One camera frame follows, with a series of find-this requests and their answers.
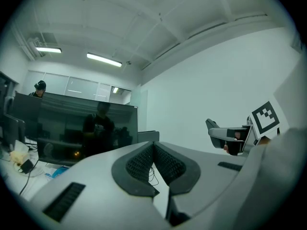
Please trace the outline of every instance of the black monitor screen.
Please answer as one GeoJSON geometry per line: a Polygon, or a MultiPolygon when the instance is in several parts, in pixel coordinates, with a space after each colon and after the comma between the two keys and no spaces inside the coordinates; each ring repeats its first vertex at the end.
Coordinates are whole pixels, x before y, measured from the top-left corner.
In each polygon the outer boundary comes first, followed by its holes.
{"type": "Polygon", "coordinates": [[[137,108],[44,93],[37,136],[41,161],[70,165],[137,143],[137,108]]]}
{"type": "Polygon", "coordinates": [[[13,149],[15,141],[19,140],[18,120],[7,114],[3,115],[3,140],[10,149],[13,149]]]}
{"type": "Polygon", "coordinates": [[[40,129],[37,119],[42,99],[16,93],[12,107],[12,116],[21,119],[25,123],[25,136],[31,140],[37,139],[40,129]]]}

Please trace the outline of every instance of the ceiling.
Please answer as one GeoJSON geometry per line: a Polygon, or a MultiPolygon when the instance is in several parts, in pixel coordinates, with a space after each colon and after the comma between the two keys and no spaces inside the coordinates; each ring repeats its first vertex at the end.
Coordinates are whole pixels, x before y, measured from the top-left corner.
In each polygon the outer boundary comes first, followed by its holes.
{"type": "Polygon", "coordinates": [[[258,15],[259,0],[26,0],[13,21],[25,42],[77,46],[143,70],[208,28],[258,15]]]}

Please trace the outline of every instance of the ceiling beam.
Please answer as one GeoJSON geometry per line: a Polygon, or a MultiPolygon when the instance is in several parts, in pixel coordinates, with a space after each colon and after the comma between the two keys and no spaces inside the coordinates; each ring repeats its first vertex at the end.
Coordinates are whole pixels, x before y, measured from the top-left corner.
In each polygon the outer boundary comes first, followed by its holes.
{"type": "Polygon", "coordinates": [[[115,47],[120,45],[120,48],[123,50],[126,50],[130,53],[134,53],[137,56],[145,60],[148,60],[149,62],[154,61],[153,57],[142,49],[139,49],[135,52],[135,48],[137,47],[137,45],[127,41],[120,44],[122,40],[121,37],[97,28],[92,28],[92,27],[83,28],[83,25],[63,24],[63,23],[40,24],[39,27],[43,33],[82,36],[88,39],[101,41],[105,44],[113,45],[115,47]]]}
{"type": "Polygon", "coordinates": [[[141,0],[100,0],[100,1],[107,1],[113,3],[115,5],[121,6],[120,4],[125,4],[126,6],[123,7],[125,9],[130,8],[135,11],[139,11],[145,16],[149,17],[150,19],[154,20],[156,23],[163,26],[172,36],[174,36],[179,42],[184,42],[188,35],[177,28],[171,22],[168,22],[165,18],[162,18],[159,12],[155,12],[153,9],[148,7],[146,4],[148,2],[141,1],[141,0]]]}

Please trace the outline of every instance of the cable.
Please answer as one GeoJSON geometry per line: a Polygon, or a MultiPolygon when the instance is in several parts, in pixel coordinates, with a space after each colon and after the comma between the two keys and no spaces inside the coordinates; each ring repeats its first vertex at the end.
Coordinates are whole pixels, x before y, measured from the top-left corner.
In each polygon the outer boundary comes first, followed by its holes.
{"type": "Polygon", "coordinates": [[[153,168],[150,168],[150,170],[149,170],[149,176],[148,177],[151,177],[154,173],[153,173],[154,171],[153,171],[153,168]]]}
{"type": "Polygon", "coordinates": [[[158,179],[157,179],[157,177],[155,176],[155,174],[154,174],[154,168],[152,167],[152,171],[153,171],[153,178],[149,181],[149,182],[151,182],[154,178],[157,180],[157,184],[155,184],[155,185],[152,185],[152,186],[157,186],[158,184],[159,184],[159,181],[158,181],[158,179]]]}
{"type": "Polygon", "coordinates": [[[31,145],[31,146],[27,145],[29,150],[37,150],[37,144],[33,144],[30,139],[28,139],[28,141],[29,141],[29,143],[26,142],[26,144],[30,144],[31,145]]]}
{"type": "Polygon", "coordinates": [[[24,191],[25,187],[28,185],[28,182],[29,182],[29,179],[30,179],[30,174],[31,174],[32,170],[34,169],[34,167],[37,165],[37,163],[38,163],[38,160],[36,161],[35,165],[30,170],[28,180],[27,180],[26,184],[24,185],[23,189],[20,191],[19,195],[21,195],[21,193],[24,191]]]}

